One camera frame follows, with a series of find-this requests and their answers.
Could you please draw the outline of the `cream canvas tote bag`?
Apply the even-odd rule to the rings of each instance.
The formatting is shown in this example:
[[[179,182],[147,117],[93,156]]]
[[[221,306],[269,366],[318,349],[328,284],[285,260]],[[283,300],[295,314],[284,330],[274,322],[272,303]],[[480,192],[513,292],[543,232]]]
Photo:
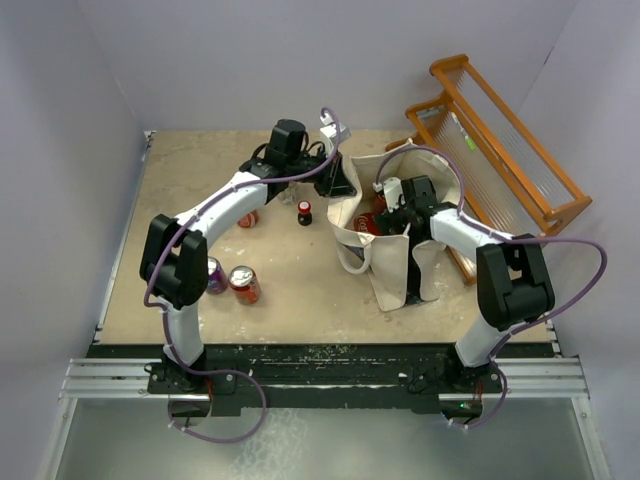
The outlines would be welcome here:
[[[407,232],[382,236],[356,232],[352,222],[364,212],[378,214],[373,211],[377,195],[373,183],[390,177],[408,180],[426,175],[439,200],[460,208],[464,187],[457,167],[443,153],[412,140],[384,154],[350,157],[343,161],[343,166],[357,194],[332,197],[327,208],[343,268],[353,275],[369,276],[379,308],[384,312],[437,300],[434,268],[445,245],[434,240],[416,244]]]

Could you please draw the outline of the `red cola can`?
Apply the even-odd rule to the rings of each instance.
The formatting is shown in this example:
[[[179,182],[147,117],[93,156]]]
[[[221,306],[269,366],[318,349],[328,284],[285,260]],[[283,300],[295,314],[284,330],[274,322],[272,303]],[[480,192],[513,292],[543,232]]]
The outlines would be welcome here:
[[[361,233],[368,233],[375,236],[387,234],[385,220],[380,214],[364,212],[353,219],[353,230]]]

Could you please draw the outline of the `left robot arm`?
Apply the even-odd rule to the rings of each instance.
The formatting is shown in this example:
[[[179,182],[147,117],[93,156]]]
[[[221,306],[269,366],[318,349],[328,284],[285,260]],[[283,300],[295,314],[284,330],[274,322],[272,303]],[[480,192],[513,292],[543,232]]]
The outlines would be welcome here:
[[[184,392],[202,387],[206,369],[198,302],[208,283],[214,243],[246,214],[267,205],[292,183],[311,183],[321,197],[355,194],[342,171],[339,146],[350,132],[328,109],[321,139],[310,143],[304,124],[281,119],[232,178],[197,206],[175,216],[159,214],[148,228],[139,267],[143,302],[162,312],[164,354],[175,364],[171,381]]]

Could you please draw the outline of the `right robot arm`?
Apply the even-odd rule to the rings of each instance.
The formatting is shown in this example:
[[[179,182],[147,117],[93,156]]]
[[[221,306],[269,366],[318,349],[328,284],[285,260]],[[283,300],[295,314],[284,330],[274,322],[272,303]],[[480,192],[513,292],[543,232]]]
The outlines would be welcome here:
[[[406,231],[416,244],[434,240],[475,263],[479,317],[450,349],[444,367],[446,383],[467,391],[517,327],[533,324],[554,307],[542,248],[532,235],[497,231],[439,200],[426,175],[390,177],[373,187],[385,203],[374,216],[380,232]]]

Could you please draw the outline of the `clear bottle behind left arm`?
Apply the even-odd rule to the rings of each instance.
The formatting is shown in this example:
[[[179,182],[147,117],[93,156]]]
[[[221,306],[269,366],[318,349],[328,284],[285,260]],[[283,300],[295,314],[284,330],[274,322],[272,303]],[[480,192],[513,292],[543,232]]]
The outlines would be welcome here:
[[[279,200],[285,205],[291,205],[297,203],[298,189],[296,185],[289,185],[283,190],[279,196]]]

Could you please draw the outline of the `small dark red-capped bottle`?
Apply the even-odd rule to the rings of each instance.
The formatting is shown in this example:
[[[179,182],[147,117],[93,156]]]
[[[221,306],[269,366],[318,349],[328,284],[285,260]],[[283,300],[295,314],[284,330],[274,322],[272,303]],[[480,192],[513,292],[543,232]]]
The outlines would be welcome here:
[[[297,209],[298,209],[298,214],[297,214],[298,223],[301,226],[309,226],[313,221],[311,204],[306,200],[302,200],[298,203]]]

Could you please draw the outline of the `green-capped marker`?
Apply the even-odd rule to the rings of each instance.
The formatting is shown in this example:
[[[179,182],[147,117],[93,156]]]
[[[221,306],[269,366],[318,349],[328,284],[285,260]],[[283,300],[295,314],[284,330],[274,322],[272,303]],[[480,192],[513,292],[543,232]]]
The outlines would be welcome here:
[[[464,128],[463,124],[460,122],[459,117],[454,112],[451,112],[450,115],[451,115],[451,118],[452,118],[453,122],[456,124],[460,134],[464,138],[465,143],[467,144],[469,150],[470,151],[475,151],[476,150],[476,145],[475,145],[473,139],[471,138],[471,136],[468,134],[468,132]]]

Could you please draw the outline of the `orange wooden rack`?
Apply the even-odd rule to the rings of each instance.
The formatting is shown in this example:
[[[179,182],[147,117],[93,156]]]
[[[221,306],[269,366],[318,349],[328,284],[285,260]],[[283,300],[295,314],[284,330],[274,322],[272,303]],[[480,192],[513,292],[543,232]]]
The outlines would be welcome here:
[[[547,237],[559,234],[591,204],[466,55],[437,60],[429,72],[442,90],[406,109],[415,128],[410,138],[456,164],[465,183],[465,213],[498,230]]]

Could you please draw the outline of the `purple soda can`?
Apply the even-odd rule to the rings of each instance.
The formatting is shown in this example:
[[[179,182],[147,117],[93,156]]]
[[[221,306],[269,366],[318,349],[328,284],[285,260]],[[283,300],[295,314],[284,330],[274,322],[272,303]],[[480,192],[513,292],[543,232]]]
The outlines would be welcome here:
[[[228,279],[218,259],[212,256],[208,257],[207,272],[206,292],[210,295],[219,295],[225,292],[228,288]]]

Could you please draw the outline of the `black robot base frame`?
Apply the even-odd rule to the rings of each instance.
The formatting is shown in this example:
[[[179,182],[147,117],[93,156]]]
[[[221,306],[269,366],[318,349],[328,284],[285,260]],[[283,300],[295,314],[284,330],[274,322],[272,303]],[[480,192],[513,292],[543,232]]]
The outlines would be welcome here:
[[[215,416],[243,408],[452,409],[469,417],[480,398],[500,393],[495,365],[467,369],[448,343],[209,344],[191,372],[172,364],[159,345],[94,345],[91,359],[135,359],[146,392],[202,396]]]

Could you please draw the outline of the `aluminium rail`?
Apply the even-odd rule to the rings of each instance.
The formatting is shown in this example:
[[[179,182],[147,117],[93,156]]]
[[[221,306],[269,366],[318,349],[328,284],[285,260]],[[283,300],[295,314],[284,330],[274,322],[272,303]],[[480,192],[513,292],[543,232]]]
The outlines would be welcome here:
[[[145,366],[155,359],[72,359],[67,367],[60,399],[161,398],[148,392]]]

